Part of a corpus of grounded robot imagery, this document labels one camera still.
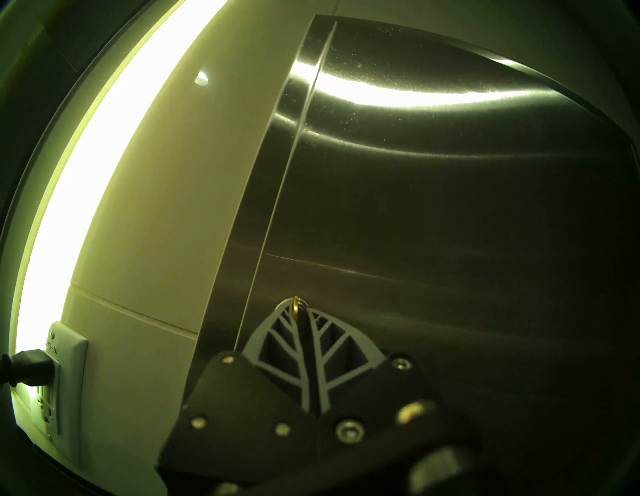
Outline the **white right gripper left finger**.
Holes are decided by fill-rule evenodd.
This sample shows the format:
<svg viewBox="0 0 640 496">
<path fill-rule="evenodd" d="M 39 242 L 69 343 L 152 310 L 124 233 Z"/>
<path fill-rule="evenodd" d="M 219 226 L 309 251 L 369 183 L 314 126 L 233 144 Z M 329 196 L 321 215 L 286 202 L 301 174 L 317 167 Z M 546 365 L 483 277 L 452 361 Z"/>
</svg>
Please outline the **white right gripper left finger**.
<svg viewBox="0 0 640 496">
<path fill-rule="evenodd" d="M 166 485 L 258 485 L 317 458 L 309 374 L 293 304 L 242 351 L 213 356 L 185 397 L 157 472 Z"/>
</svg>

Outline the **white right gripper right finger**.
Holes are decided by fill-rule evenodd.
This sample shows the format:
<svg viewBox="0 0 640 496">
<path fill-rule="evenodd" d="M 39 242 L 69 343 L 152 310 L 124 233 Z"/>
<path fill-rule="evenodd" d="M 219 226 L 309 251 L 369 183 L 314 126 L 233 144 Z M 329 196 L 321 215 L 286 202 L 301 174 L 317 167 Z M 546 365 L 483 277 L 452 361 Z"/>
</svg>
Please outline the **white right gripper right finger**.
<svg viewBox="0 0 640 496">
<path fill-rule="evenodd" d="M 445 405 L 408 353 L 383 353 L 367 335 L 309 308 L 310 435 L 318 462 L 337 468 L 476 468 L 477 430 Z"/>
</svg>

